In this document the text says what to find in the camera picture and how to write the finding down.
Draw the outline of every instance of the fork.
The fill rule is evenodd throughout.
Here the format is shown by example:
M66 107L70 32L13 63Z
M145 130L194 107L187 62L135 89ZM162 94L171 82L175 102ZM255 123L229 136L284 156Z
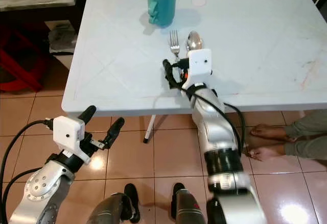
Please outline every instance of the fork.
M169 45L170 45L170 50L172 51L172 53L176 56L176 58L178 59L178 54L179 54L179 43L178 43L178 35L177 35L177 30L172 30L169 33L170 36L170 41L169 41Z

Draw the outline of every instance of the teal mug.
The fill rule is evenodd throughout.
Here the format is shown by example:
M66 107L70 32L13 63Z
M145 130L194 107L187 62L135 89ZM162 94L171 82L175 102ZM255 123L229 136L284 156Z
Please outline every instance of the teal mug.
M148 0L149 23L167 26L175 16L176 0Z

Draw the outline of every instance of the table leg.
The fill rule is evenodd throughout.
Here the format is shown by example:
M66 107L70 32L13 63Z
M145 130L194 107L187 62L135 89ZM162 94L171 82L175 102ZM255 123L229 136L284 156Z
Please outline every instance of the table leg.
M148 129L147 129L147 132L145 133L145 137L143 139L143 142L144 143L148 143L148 140L149 140L149 137L150 137L150 133L151 133L151 131L153 129L153 124L154 124L155 116L156 115L152 115L151 116L151 119L150 119L150 122L149 122L149 125L148 125Z

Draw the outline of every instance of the white table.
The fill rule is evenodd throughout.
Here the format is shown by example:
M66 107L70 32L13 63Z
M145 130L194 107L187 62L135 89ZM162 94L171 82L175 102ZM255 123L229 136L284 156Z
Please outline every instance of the white table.
M96 116L190 113L170 90L163 59L196 30L213 52L211 87L243 111L327 108L327 25L311 0L177 0L167 28L148 23L147 0L87 0L62 108Z

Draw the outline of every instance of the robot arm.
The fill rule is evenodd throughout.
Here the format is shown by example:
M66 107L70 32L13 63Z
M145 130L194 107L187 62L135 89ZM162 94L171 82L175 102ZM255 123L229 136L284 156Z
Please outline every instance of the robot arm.
M212 73L211 50L189 51L188 56L173 65L164 60L163 66L170 86L181 89L193 109L192 118L198 128L208 171L208 188L214 194L207 202L208 223L267 223L249 175L243 171L238 153L242 149L232 126L217 111L224 112L224 104L207 87ZM173 67L183 70L182 82L175 81Z
M50 119L48 128L62 151L52 154L45 166L32 174L24 187L23 198L13 212L10 224L55 223L59 207L68 194L75 173L90 162L98 149L109 149L117 138L124 119L119 118L102 141L85 132L85 124L96 111L88 107L78 118L59 116Z

